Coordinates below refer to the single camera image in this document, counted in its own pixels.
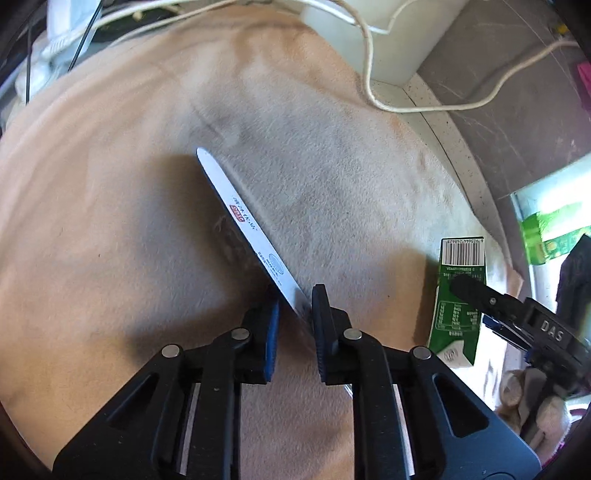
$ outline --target pink object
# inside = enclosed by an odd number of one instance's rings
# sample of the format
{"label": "pink object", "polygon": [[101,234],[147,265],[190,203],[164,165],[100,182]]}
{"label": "pink object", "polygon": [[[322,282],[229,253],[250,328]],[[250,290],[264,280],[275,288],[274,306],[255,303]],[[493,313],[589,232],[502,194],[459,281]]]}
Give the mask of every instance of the pink object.
{"label": "pink object", "polygon": [[581,77],[581,81],[587,89],[587,93],[591,95],[591,63],[589,63],[588,61],[584,63],[579,63],[577,65],[577,69],[579,70],[579,76]]}

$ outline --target glove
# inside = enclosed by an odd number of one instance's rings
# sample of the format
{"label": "glove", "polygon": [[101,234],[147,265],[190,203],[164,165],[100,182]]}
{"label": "glove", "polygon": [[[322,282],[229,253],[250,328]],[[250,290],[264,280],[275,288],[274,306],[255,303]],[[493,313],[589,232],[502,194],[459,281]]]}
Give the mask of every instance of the glove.
{"label": "glove", "polygon": [[[517,435],[530,415],[544,383],[545,375],[535,368],[503,374],[499,387],[501,406],[495,412]],[[547,397],[536,415],[538,431],[524,438],[542,465],[554,456],[569,432],[570,423],[571,417],[564,400],[555,395]]]}

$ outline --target barcode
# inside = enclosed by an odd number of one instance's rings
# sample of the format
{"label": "barcode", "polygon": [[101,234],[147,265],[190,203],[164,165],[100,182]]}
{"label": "barcode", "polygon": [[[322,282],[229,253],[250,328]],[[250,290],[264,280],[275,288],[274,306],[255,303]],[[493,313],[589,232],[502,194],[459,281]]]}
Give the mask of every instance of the barcode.
{"label": "barcode", "polygon": [[484,239],[454,238],[442,240],[441,263],[455,267],[484,265]]}

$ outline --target white saw blade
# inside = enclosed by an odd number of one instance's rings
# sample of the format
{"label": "white saw blade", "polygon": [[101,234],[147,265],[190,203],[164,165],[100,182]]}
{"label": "white saw blade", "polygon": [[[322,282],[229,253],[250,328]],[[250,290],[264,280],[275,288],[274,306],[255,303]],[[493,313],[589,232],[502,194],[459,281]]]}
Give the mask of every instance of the white saw blade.
{"label": "white saw blade", "polygon": [[306,295],[304,295],[294,277],[287,270],[283,260],[263,233],[216,159],[204,148],[197,149],[197,158],[230,216],[234,219],[244,237],[246,237],[287,303],[290,304],[298,317],[308,321],[310,302],[308,302]]}

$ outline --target green cardboard box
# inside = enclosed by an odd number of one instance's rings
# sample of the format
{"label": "green cardboard box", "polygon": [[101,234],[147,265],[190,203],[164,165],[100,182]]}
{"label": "green cardboard box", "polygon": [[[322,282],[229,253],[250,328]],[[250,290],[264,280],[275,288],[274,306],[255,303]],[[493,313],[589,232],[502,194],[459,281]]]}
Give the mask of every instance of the green cardboard box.
{"label": "green cardboard box", "polygon": [[484,237],[444,238],[428,347],[451,368],[474,365],[481,313],[449,291],[454,275],[468,274],[486,283]]}

